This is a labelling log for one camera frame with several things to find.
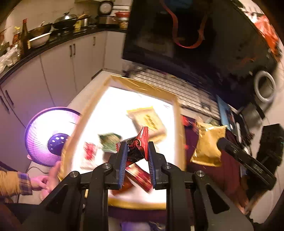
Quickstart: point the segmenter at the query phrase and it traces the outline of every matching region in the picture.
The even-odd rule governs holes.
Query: wok
[[[69,12],[64,13],[64,16],[55,20],[52,24],[55,29],[63,29],[74,26],[77,21],[77,15],[69,15]]]
[[[52,25],[52,23],[48,23],[46,25],[39,26],[37,28],[30,30],[29,33],[28,33],[29,39],[32,39],[32,38],[35,38],[35,37],[38,37],[40,35],[43,35],[43,34],[50,32],[51,25]]]

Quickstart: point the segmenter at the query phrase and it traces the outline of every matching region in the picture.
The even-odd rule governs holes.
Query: tape roll
[[[270,82],[272,83],[273,92],[268,98],[264,98],[259,92],[258,84],[259,84],[259,80],[262,77],[269,78]],[[255,77],[254,77],[254,91],[255,91],[257,98],[259,98],[259,100],[263,103],[269,103],[274,99],[275,93],[276,93],[276,83],[275,83],[273,77],[267,71],[259,71],[255,75]]]

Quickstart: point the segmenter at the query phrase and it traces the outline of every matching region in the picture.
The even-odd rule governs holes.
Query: cooking pot
[[[120,11],[120,12],[116,12],[115,15],[118,18],[129,18],[130,12],[129,11]]]
[[[55,29],[70,28],[74,26],[77,18],[77,15],[70,15],[69,12],[67,12],[64,13],[64,16],[56,19],[52,25]]]
[[[91,18],[90,15],[84,15],[77,18],[77,21],[81,21],[81,26],[88,26],[89,19]]]

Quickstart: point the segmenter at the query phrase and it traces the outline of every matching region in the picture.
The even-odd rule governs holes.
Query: plaid sleeve
[[[20,192],[22,195],[31,195],[32,194],[32,185],[31,180],[28,176],[28,174],[25,173],[18,173],[19,178],[19,187]]]

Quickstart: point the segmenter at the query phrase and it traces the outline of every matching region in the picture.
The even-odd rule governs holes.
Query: wrapped candy
[[[81,168],[94,169],[97,167],[95,164],[95,156],[97,153],[97,146],[93,143],[84,143],[84,155],[82,155]]]
[[[116,143],[121,141],[121,136],[117,135],[115,133],[107,133],[103,135],[99,135],[101,144],[102,144],[102,150],[104,152],[112,152],[115,153],[116,151]]]
[[[133,187],[133,184],[130,182],[127,176],[124,177],[124,182],[122,185],[122,188],[120,190],[111,190],[111,193],[115,196],[121,193],[124,193],[131,189]]]
[[[153,188],[151,184],[150,174],[140,168],[137,164],[131,164],[125,169],[125,174],[136,184],[138,184],[145,192],[150,192]]]
[[[153,107],[129,110],[127,113],[137,131],[141,130],[143,126],[149,128],[150,141],[158,142],[166,137],[166,128]]]
[[[137,136],[123,140],[128,145],[128,156],[126,166],[133,164],[143,158],[148,161],[148,127],[142,127]],[[116,144],[119,151],[121,142]]]

